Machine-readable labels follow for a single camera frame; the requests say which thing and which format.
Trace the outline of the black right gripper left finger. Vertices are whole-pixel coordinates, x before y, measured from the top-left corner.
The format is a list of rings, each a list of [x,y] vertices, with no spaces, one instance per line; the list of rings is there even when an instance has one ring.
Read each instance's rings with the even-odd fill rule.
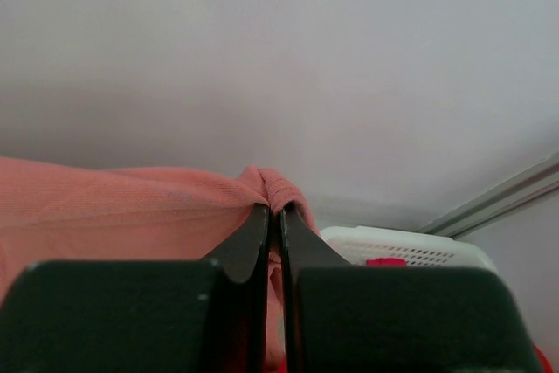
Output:
[[[4,372],[260,372],[270,211],[198,260],[50,260],[1,305]]]

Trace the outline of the salmon pink t shirt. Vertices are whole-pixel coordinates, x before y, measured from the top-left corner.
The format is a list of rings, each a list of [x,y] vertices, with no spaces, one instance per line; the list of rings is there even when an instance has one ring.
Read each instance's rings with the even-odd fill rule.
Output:
[[[34,263],[198,260],[257,205],[270,211],[266,352],[260,372],[287,368],[280,213],[293,204],[318,234],[300,189],[275,169],[236,177],[198,169],[79,169],[1,161],[1,305]]]

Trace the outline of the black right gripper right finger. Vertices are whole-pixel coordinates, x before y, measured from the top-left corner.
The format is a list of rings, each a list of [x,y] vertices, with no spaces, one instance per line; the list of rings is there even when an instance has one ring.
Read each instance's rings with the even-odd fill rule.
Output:
[[[279,215],[291,372],[538,372],[512,294],[478,268],[350,264]]]

